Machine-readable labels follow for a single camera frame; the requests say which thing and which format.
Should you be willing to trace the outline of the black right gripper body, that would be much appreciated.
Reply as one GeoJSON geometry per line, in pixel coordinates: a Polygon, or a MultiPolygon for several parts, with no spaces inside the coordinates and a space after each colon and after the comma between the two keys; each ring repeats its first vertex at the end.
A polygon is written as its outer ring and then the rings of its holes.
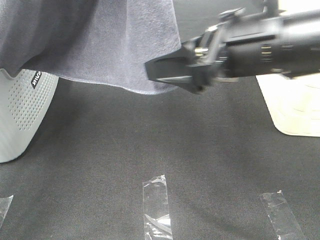
{"type": "Polygon", "coordinates": [[[183,88],[198,94],[211,86],[216,78],[224,78],[223,65],[228,59],[226,53],[226,35],[230,25],[239,21],[245,8],[238,7],[226,10],[218,15],[219,22],[208,27],[200,36],[183,43],[187,51],[186,82],[183,88]]]}

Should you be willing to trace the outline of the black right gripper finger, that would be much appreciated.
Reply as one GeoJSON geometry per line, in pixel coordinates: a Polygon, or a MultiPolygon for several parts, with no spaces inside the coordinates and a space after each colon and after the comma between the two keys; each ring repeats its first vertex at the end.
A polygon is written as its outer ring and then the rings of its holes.
{"type": "Polygon", "coordinates": [[[189,75],[173,76],[173,77],[158,77],[154,79],[155,82],[174,85],[190,93],[194,93],[194,85],[192,80],[193,80],[192,76],[189,76],[189,75]]]}
{"type": "Polygon", "coordinates": [[[149,80],[190,76],[190,51],[182,47],[172,53],[147,61],[144,66],[149,80]]]}

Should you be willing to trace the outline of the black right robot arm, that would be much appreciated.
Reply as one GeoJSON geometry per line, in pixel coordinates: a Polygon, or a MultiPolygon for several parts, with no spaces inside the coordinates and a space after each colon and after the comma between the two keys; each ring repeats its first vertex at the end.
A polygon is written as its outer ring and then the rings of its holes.
{"type": "Polygon", "coordinates": [[[193,94],[214,82],[281,74],[295,78],[320,71],[320,11],[284,14],[276,0],[260,13],[243,8],[219,15],[217,24],[181,44],[180,49],[147,61],[150,81],[193,94]]]}

